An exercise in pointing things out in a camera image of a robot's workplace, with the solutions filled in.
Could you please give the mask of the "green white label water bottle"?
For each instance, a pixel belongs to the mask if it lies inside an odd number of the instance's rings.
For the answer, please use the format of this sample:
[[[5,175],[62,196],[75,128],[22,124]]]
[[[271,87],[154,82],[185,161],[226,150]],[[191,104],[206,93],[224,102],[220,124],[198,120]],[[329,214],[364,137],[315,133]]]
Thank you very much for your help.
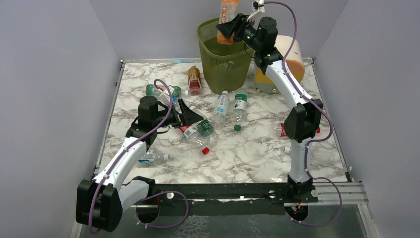
[[[248,97],[244,91],[239,91],[235,94],[233,116],[235,117],[234,131],[239,132],[246,118]]]

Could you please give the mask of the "orange jasmine tea bottle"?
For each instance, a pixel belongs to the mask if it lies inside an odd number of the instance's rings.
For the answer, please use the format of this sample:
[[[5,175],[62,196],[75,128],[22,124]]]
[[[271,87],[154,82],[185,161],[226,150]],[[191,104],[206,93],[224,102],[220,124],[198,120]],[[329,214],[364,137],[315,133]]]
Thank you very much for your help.
[[[219,24],[229,22],[237,15],[239,0],[221,0]],[[225,38],[220,31],[217,32],[217,41],[221,44],[232,45],[233,37]]]

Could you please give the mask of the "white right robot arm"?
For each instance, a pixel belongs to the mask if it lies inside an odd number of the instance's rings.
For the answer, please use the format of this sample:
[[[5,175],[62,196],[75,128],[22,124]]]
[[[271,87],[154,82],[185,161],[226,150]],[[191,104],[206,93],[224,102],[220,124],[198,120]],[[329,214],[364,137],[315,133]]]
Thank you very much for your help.
[[[323,102],[313,98],[299,85],[285,61],[285,55],[276,47],[277,23],[271,17],[263,17],[257,28],[248,16],[238,15],[232,31],[235,41],[243,41],[254,52],[256,66],[276,86],[289,107],[284,129],[291,141],[291,169],[288,183],[294,186],[310,186],[308,161],[310,143],[320,126]]]

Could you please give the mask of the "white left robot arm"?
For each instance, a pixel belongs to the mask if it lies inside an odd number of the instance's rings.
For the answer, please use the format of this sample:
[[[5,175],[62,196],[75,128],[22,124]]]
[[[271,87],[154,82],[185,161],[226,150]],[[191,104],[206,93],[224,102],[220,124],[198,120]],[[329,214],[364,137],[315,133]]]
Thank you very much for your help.
[[[158,129],[192,126],[204,120],[182,99],[178,102],[180,110],[172,100],[165,104],[154,96],[142,97],[138,114],[111,162],[91,180],[79,183],[75,218],[76,222],[87,225],[90,233],[114,231],[123,213],[138,201],[156,199],[155,210],[160,210],[160,198],[168,191],[157,193],[153,179],[137,176],[127,185],[123,182],[138,159],[150,151]]]

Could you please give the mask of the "white Suntory oolong tea bottle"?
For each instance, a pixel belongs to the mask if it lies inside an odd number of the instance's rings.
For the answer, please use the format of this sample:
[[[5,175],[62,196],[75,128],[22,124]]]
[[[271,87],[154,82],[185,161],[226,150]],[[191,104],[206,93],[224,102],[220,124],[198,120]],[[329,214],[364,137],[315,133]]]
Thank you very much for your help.
[[[228,105],[228,91],[223,91],[217,97],[215,109],[212,114],[212,122],[215,127],[224,127]]]

